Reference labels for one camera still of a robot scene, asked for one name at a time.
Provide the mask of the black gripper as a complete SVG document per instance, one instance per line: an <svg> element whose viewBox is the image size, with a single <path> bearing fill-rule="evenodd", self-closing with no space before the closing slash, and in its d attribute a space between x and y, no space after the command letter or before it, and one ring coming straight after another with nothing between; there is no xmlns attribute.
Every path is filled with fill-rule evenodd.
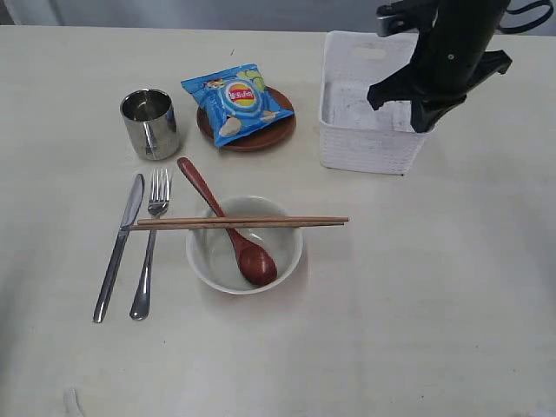
<svg viewBox="0 0 556 417"><path fill-rule="evenodd" d="M411 126L427 133L467 94L496 73L505 74L513 63L503 50L488 51L490 25L477 32L456 17L437 17L430 30L419 34L409 63L369 87L373 109L391 101L411 103Z"/></svg>

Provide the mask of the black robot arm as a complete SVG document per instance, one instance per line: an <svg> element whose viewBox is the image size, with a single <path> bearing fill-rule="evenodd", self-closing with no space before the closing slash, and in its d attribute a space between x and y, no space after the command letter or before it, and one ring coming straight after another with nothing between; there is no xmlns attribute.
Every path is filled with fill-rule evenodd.
<svg viewBox="0 0 556 417"><path fill-rule="evenodd" d="M505 74L513 60L487 46L508 1L398 1L380 6L379 36L417 30L414 53L403 68L368 89L375 110L385 103L411 103L411 126L430 131L467 94L495 73Z"/></svg>

